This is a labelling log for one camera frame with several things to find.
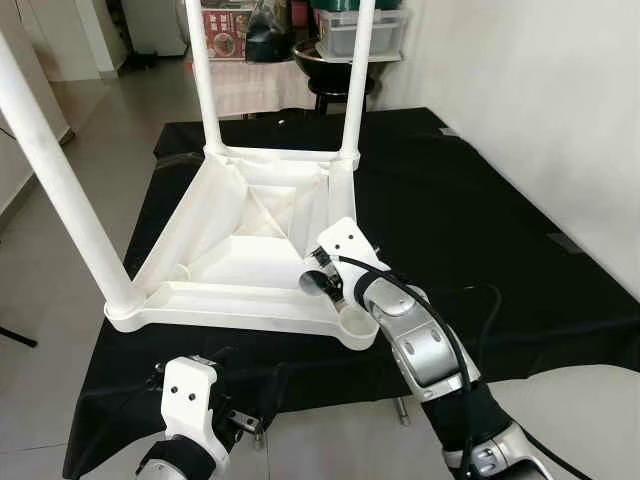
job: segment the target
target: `black tablecloth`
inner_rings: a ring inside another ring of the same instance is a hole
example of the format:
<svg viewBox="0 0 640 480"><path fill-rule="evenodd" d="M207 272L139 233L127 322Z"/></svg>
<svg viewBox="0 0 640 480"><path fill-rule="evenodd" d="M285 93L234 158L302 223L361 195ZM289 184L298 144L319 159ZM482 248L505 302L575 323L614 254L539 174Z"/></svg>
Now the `black tablecloth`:
<svg viewBox="0 0 640 480"><path fill-rule="evenodd" d="M222 122L221 129L229 145L329 150L338 148L342 122L342 116L270 117ZM490 380L589 363L637 370L640 320L633 298L587 255L554 241L558 228L441 127L426 109L364 117L355 174L358 223L381 247L382 259L431 292L472 351L492 293L449 289L483 282L500 288L504 303L487 342L484 373ZM203 143L200 123L165 126L155 150L161 160L125 258L131 275L197 171ZM190 152L196 155L181 155ZM228 391L237 408L250 413L260 414L256 398L276 365L285 365L289 375L281 411L408 393L380 335L368 350L353 352L329 337L172 325L121 334L105 321L76 407L65 478L110 412L156 362L206 357L225 346L234 347ZM136 397L110 422L83 471L164 428L160 393Z"/></svg>

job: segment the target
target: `robotic arm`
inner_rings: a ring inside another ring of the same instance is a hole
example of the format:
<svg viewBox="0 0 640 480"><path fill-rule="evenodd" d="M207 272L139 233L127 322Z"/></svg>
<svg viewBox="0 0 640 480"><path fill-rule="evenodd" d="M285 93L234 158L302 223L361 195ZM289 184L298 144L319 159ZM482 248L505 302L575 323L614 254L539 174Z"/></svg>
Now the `robotic arm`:
<svg viewBox="0 0 640 480"><path fill-rule="evenodd" d="M493 399L453 330L428 303L378 260L356 223L344 218L318 238L307 260L303 290L327 294L343 324L376 322L413 395L443 445L455 478L553 480L515 423ZM243 431L262 431L259 419L211 396L219 366L180 357L165 369L162 415L167 440L143 459L144 480L207 480L224 475L228 452Z"/></svg>

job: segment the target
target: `clear plastic container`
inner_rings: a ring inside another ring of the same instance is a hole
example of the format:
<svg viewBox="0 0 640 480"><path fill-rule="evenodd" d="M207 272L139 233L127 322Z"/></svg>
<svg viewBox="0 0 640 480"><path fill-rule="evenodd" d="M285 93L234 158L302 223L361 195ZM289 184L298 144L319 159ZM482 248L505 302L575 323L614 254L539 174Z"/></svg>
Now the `clear plastic container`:
<svg viewBox="0 0 640 480"><path fill-rule="evenodd" d="M406 10L376 10L369 61L400 60L406 18ZM358 12L319 10L319 20L320 41L316 46L318 53L328 61L351 61L356 42Z"/></svg>

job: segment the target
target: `red box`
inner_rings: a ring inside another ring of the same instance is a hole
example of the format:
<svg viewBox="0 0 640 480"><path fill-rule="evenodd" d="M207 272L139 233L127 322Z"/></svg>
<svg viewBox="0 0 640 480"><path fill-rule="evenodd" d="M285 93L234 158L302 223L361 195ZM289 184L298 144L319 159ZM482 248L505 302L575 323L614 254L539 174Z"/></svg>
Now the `red box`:
<svg viewBox="0 0 640 480"><path fill-rule="evenodd" d="M256 1L203 2L202 21L212 60L244 60L249 17Z"/></svg>

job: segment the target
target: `white wall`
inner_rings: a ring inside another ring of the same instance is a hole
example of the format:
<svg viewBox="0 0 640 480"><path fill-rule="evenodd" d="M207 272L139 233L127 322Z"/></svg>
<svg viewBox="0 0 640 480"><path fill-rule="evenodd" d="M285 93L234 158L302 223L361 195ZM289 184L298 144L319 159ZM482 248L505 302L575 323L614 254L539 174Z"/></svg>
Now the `white wall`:
<svg viewBox="0 0 640 480"><path fill-rule="evenodd" d="M17 3L24 28L50 81L100 78L74 0L17 0Z"/></svg>
<svg viewBox="0 0 640 480"><path fill-rule="evenodd" d="M18 20L13 1L0 0L0 31L11 46L49 125L58 138L62 138L69 126L51 92L29 38ZM2 115L0 126L9 130ZM31 168L17 142L0 132L0 212L4 211L31 173Z"/></svg>
<svg viewBox="0 0 640 480"><path fill-rule="evenodd" d="M640 3L405 5L378 107L432 109L640 299Z"/></svg>
<svg viewBox="0 0 640 480"><path fill-rule="evenodd" d="M98 71L117 71L128 52L113 25L105 0L75 0L75 4Z"/></svg>

